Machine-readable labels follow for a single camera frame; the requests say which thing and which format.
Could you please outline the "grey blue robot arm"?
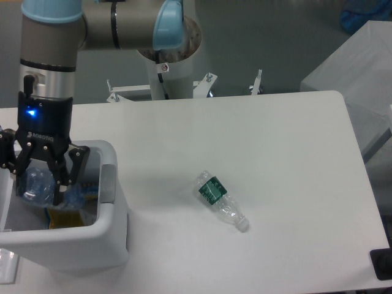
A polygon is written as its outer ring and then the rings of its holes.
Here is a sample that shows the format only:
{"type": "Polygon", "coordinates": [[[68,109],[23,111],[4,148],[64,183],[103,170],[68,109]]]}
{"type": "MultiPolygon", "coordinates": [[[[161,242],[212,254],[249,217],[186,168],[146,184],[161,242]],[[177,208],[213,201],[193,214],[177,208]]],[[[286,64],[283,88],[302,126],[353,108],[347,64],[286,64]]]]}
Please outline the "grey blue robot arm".
{"type": "Polygon", "coordinates": [[[70,139],[77,53],[178,48],[181,1],[23,1],[16,130],[1,131],[1,168],[16,182],[33,160],[50,171],[49,204],[84,173],[90,149],[70,139]]]}

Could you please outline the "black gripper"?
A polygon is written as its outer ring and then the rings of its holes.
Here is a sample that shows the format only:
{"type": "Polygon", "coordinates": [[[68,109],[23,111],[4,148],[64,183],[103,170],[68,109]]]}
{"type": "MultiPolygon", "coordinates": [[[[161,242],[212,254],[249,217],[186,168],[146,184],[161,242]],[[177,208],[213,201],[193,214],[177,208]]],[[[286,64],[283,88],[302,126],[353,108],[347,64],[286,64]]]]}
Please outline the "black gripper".
{"type": "Polygon", "coordinates": [[[18,93],[18,129],[1,131],[1,168],[21,176],[31,159],[53,160],[55,189],[52,205],[58,206],[69,186],[83,176],[90,154],[88,146],[70,144],[73,98],[46,99],[18,93]],[[14,143],[22,150],[16,155],[14,143]]]}

